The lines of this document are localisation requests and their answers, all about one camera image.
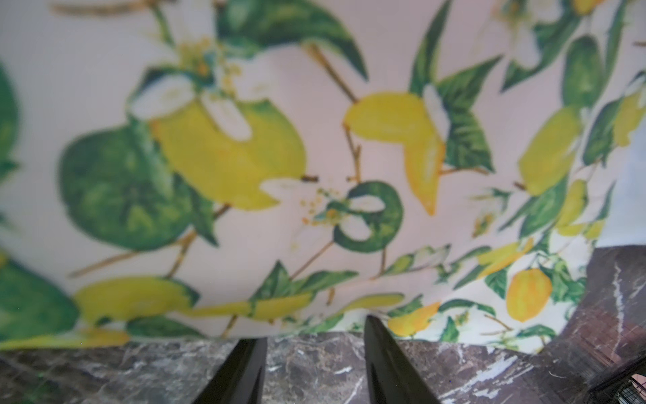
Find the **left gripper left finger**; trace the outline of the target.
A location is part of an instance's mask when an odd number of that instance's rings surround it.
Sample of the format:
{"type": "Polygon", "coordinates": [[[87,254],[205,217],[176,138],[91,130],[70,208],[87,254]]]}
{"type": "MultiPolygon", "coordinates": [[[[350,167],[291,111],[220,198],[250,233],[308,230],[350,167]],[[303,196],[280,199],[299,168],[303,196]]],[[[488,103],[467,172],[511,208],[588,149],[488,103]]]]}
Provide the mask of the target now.
{"type": "Polygon", "coordinates": [[[267,338],[241,339],[194,404],[260,404],[267,363],[267,338]]]}

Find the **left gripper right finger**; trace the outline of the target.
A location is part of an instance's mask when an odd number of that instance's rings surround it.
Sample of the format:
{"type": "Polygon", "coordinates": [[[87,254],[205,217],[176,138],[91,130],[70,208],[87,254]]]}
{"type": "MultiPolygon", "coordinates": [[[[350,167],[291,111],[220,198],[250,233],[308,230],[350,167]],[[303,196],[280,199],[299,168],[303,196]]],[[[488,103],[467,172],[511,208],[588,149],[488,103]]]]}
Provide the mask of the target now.
{"type": "Polygon", "coordinates": [[[371,403],[441,403],[380,319],[367,316],[363,335],[371,403]]]}

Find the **lemon print skirt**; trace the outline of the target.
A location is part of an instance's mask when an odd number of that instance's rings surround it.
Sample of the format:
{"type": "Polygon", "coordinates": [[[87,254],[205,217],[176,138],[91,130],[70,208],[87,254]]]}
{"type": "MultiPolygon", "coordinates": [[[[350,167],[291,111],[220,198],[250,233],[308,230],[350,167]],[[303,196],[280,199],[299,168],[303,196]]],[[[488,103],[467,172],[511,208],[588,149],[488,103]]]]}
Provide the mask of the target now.
{"type": "Polygon", "coordinates": [[[1,347],[537,353],[644,120],[642,1],[4,1],[1,347]]]}

